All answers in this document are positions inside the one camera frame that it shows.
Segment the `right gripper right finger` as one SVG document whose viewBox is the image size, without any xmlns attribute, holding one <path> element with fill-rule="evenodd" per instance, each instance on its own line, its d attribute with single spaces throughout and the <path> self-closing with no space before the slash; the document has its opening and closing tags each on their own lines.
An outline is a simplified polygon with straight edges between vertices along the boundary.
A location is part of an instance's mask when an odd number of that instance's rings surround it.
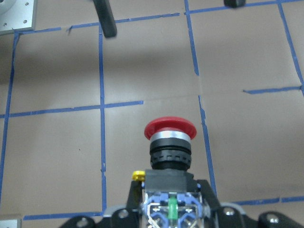
<svg viewBox="0 0 304 228">
<path fill-rule="evenodd" d="M 221 205 L 207 180 L 198 180 L 203 199 L 210 208 L 211 228 L 244 228 L 241 212 L 232 204 Z"/>
</svg>

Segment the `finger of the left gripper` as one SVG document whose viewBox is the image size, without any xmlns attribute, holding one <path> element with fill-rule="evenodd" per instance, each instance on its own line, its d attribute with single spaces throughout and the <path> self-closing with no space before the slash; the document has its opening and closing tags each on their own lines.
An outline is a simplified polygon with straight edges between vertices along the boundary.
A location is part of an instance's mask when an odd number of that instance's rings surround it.
<svg viewBox="0 0 304 228">
<path fill-rule="evenodd" d="M 239 8 L 246 4 L 246 0 L 224 0 L 224 5 L 229 8 Z"/>
<path fill-rule="evenodd" d="M 93 0 L 105 38 L 115 38 L 117 27 L 109 0 Z"/>
</svg>

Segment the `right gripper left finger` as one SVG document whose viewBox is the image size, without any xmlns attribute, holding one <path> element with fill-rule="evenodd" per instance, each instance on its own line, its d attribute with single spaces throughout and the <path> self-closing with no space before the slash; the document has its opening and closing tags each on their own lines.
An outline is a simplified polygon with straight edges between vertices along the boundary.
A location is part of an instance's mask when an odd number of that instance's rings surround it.
<svg viewBox="0 0 304 228">
<path fill-rule="evenodd" d="M 103 214 L 103 228 L 141 228 L 144 182 L 131 182 L 125 204 L 107 208 Z"/>
</svg>

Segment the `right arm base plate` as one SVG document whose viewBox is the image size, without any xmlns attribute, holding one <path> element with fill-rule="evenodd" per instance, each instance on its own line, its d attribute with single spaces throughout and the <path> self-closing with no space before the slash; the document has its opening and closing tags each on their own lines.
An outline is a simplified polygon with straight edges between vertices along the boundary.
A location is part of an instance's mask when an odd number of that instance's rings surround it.
<svg viewBox="0 0 304 228">
<path fill-rule="evenodd" d="M 1 0 L 0 35 L 33 30 L 36 24 L 37 0 Z"/>
</svg>

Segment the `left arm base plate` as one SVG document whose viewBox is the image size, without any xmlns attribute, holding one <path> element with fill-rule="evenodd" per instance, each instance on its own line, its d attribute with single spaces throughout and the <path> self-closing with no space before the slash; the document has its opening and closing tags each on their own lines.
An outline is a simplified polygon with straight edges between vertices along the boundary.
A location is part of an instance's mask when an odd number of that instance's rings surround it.
<svg viewBox="0 0 304 228">
<path fill-rule="evenodd" d="M 21 228 L 20 214 L 7 214 L 0 216 L 0 228 Z"/>
</svg>

